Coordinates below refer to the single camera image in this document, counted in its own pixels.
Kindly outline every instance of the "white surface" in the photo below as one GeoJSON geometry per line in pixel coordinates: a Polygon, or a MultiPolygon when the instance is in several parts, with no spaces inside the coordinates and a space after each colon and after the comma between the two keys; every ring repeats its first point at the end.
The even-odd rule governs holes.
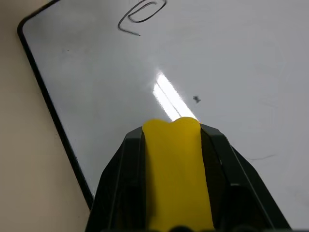
{"type": "Polygon", "coordinates": [[[191,111],[253,164],[292,227],[309,228],[309,1],[168,0],[123,22],[141,36],[117,28],[136,3],[61,0],[24,26],[93,193],[129,131],[191,111]]]}

